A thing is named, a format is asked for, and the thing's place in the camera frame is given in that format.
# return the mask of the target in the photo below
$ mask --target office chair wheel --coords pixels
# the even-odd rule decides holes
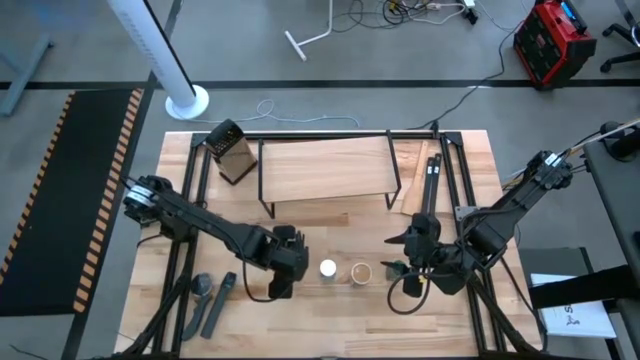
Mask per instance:
[[[611,63],[605,61],[605,63],[600,66],[600,72],[608,73],[609,71],[611,71]]]

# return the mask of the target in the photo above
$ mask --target white cable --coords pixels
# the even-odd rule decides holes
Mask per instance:
[[[506,31],[506,32],[512,32],[512,31],[513,31],[513,29],[515,29],[515,26],[514,26],[514,27],[510,27],[510,28],[509,28],[509,27],[502,26],[502,25],[498,24],[498,23],[496,22],[496,19],[494,19],[494,18],[493,18],[493,16],[491,16],[491,15],[489,14],[489,12],[487,11],[487,8],[486,8],[486,7],[484,7],[484,4],[483,4],[482,2],[480,2],[480,0],[476,0],[476,3],[477,3],[478,5],[480,5],[480,7],[482,8],[482,12],[483,12],[485,15],[487,15],[487,17],[489,18],[489,20],[490,20],[490,21],[493,23],[493,25],[495,25],[498,29],[500,29],[500,30],[502,30],[502,31]]]
[[[426,23],[433,24],[433,25],[442,25],[442,24],[444,24],[445,22],[447,22],[447,20],[451,19],[452,17],[454,17],[454,16],[456,16],[456,15],[460,15],[460,14],[462,14],[462,13],[467,9],[467,7],[466,7],[464,4],[438,4],[438,3],[431,3],[431,2],[430,2],[430,3],[428,3],[428,4],[427,4],[427,7],[429,7],[429,6],[437,6],[437,7],[460,7],[460,11],[457,11],[457,12],[455,12],[455,13],[453,13],[453,14],[451,14],[451,15],[447,16],[446,18],[442,19],[441,21],[433,21],[433,20],[427,20],[427,19],[416,18],[416,17],[411,16],[411,14],[409,14],[409,18],[410,18],[412,21],[417,21],[417,22],[426,22]]]
[[[520,169],[518,171],[514,171],[513,173],[511,173],[511,175],[509,175],[506,178],[500,180],[500,183],[504,184],[507,181],[515,179],[517,176],[520,176],[520,174],[522,174],[525,170],[527,170],[527,168],[522,168],[522,169]]]
[[[520,0],[520,5],[522,5],[522,10],[525,15],[529,15],[530,9],[527,9],[527,5],[524,4],[524,0]]]
[[[262,105],[266,104],[266,103],[270,103],[271,104],[271,108],[269,108],[268,111],[266,112],[261,112],[260,109],[262,107]],[[277,117],[275,115],[271,115],[271,113],[273,113],[273,110],[276,107],[276,103],[271,100],[271,99],[266,99],[266,100],[262,100],[258,106],[256,106],[256,113],[258,113],[258,116],[252,116],[252,117],[248,117],[245,119],[237,119],[237,120],[233,120],[234,122],[246,122],[246,121],[256,121],[256,120],[261,120],[261,119],[273,119],[275,121],[281,121],[281,122],[293,122],[293,123],[309,123],[309,122],[314,122],[314,121],[322,121],[322,120],[331,120],[331,119],[346,119],[346,120],[351,120],[356,124],[356,127],[360,127],[360,121],[358,121],[358,119],[354,118],[353,116],[348,116],[348,115],[323,115],[321,117],[317,117],[317,118],[311,118],[311,119],[288,119],[288,118],[280,118]],[[188,122],[197,122],[197,123],[205,123],[205,124],[220,124],[223,122],[223,120],[194,120],[194,119],[184,119],[184,118],[180,118],[180,119],[176,119],[178,121],[188,121]]]

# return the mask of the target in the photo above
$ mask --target white cup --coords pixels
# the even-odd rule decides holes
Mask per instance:
[[[338,271],[338,266],[336,262],[333,260],[322,260],[320,263],[320,277],[325,282],[332,282],[336,278],[336,273]]]

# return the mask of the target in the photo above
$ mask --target gray floor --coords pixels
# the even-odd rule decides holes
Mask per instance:
[[[302,40],[321,31],[325,1],[252,0],[223,2],[184,0],[172,43],[193,80],[327,80],[327,79],[481,79],[499,70],[497,46],[506,32],[482,15],[475,27],[455,17],[443,26],[407,24],[394,30],[356,28],[305,47],[302,63],[286,41],[290,30]],[[161,22],[170,0],[151,0]],[[336,1],[335,13],[348,1]],[[496,21],[513,26],[523,17],[515,0],[484,0]],[[613,0],[574,0],[599,39],[596,56],[578,74],[582,79],[638,78],[640,67],[623,65],[611,74],[598,71],[611,56],[630,52],[617,38],[600,39],[612,22],[623,22]],[[367,2],[375,8],[375,2]],[[640,2],[635,2],[640,10]],[[375,24],[376,19],[368,19]],[[336,28],[348,24],[336,21]],[[0,3],[0,34],[26,51],[39,31],[52,34],[56,47],[47,54],[39,81],[146,80],[149,67],[104,1],[7,0]],[[504,51],[504,79],[524,79],[510,47]],[[0,66],[0,80],[11,79]],[[401,129],[439,115],[467,89],[353,89],[211,91],[202,120],[240,119],[273,99],[275,115],[312,118],[350,115],[363,129]],[[67,91],[28,91],[16,114],[0,121],[0,248],[8,246]],[[156,91],[138,144],[132,175],[153,173],[164,132],[209,130],[214,125],[172,120],[164,111],[166,93]],[[480,89],[443,121],[450,129],[487,129],[501,176],[521,168],[539,149],[562,150],[605,121],[637,117],[637,88],[572,88],[550,93],[533,89]],[[345,120],[309,124],[259,120],[246,130],[351,129]],[[521,222],[522,248],[587,247],[596,269],[618,265],[622,254],[589,175],[548,195]],[[123,216],[106,257],[80,358],[107,355],[113,349],[124,306],[139,229]],[[0,358],[28,359],[8,344],[56,359],[70,324],[69,317],[0,318]],[[558,354],[605,358],[602,341],[552,339]],[[623,340],[628,359],[634,358]]]

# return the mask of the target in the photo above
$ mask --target gray handle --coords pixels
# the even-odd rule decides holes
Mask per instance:
[[[213,335],[213,329],[216,327],[216,323],[218,322],[218,318],[220,317],[220,313],[222,312],[222,307],[224,306],[224,302],[227,299],[227,295],[231,291],[231,288],[232,286],[220,287],[220,291],[218,291],[216,300],[213,302],[213,306],[209,311],[209,316],[207,316],[207,321],[204,323],[202,332],[200,332],[200,337],[211,339],[211,336]]]
[[[198,305],[193,309],[193,317],[189,321],[189,325],[182,332],[182,341],[187,341],[196,335],[202,318],[204,317],[204,310],[207,308],[207,304],[211,301],[211,295],[207,295],[204,298],[198,300]]]

